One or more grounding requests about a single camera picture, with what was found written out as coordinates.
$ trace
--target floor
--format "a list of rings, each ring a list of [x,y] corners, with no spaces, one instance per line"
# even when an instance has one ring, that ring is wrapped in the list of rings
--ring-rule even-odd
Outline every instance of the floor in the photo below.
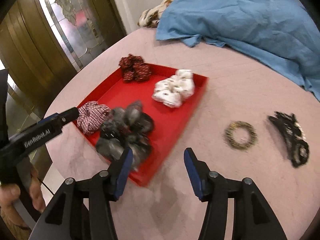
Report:
[[[43,182],[44,182],[44,184],[47,185],[47,187],[53,193],[56,193],[58,188],[64,182],[64,178],[61,176],[59,171],[52,164],[47,175],[45,176]],[[46,189],[46,187],[44,185],[41,185],[41,190],[42,190],[45,204],[47,205],[50,202],[50,200],[52,199],[52,194],[50,193],[49,190]]]

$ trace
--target tabletop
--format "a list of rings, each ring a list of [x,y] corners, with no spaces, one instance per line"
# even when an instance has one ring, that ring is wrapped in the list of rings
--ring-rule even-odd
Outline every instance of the tabletop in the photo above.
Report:
[[[159,42],[154,29],[139,29],[103,52],[60,92],[46,116],[78,104],[118,68],[129,53],[146,62],[191,69],[209,77],[207,91],[168,158],[147,187],[128,181],[124,195],[110,203],[118,238],[198,239],[206,203],[194,195],[183,152],[192,147],[199,160],[228,179],[250,177],[278,217],[288,240],[298,240],[320,206],[320,103],[309,92],[267,66],[230,48],[179,41]],[[295,113],[310,148],[306,165],[293,168],[285,144],[268,121],[274,111]],[[248,122],[258,142],[247,151],[224,141],[232,121]],[[91,178],[108,164],[70,123],[47,143],[54,166],[64,178]],[[233,201],[228,211],[233,213]],[[231,239],[228,214],[225,239]]]

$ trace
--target red tray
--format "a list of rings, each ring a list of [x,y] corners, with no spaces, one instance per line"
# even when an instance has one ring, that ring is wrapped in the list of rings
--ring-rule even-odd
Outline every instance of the red tray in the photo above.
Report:
[[[141,100],[143,112],[150,115],[155,123],[155,129],[148,135],[153,150],[150,156],[139,166],[138,171],[132,171],[129,178],[139,186],[145,186],[151,180],[164,159],[168,156],[174,144],[183,132],[192,112],[202,98],[208,81],[207,77],[194,74],[195,93],[181,107],[169,108],[154,101],[151,96],[155,83],[175,74],[176,69],[149,64],[152,75],[146,82],[124,83],[121,69],[118,68],[100,85],[98,85],[78,106],[89,101],[98,101],[111,109],[126,108],[136,100]],[[100,133],[84,135],[93,146],[97,143]]]

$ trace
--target silver bolt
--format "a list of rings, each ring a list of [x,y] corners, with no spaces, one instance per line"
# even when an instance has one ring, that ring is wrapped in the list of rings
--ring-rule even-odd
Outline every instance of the silver bolt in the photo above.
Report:
[[[64,182],[65,182],[67,185],[70,185],[71,183],[73,183],[73,178],[67,178]]]
[[[250,178],[244,178],[243,181],[245,184],[248,184],[248,185],[252,184],[252,182],[253,182],[252,179],[250,179]]]
[[[99,175],[100,175],[100,177],[106,177],[109,175],[109,172],[108,171],[100,171]]]
[[[210,172],[209,172],[209,176],[210,176],[211,178],[216,178],[216,177],[219,176],[219,173],[217,173],[216,171],[210,171]]]

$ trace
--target bangle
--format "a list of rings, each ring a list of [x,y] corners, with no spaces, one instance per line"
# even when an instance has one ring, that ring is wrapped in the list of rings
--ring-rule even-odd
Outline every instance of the bangle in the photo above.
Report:
[[[238,128],[245,128],[248,131],[250,138],[246,143],[238,143],[235,140],[233,136],[233,131]],[[230,143],[231,147],[239,150],[246,150],[256,143],[257,134],[255,133],[255,130],[252,125],[248,124],[247,122],[238,121],[231,123],[229,127],[226,129],[226,139]]]

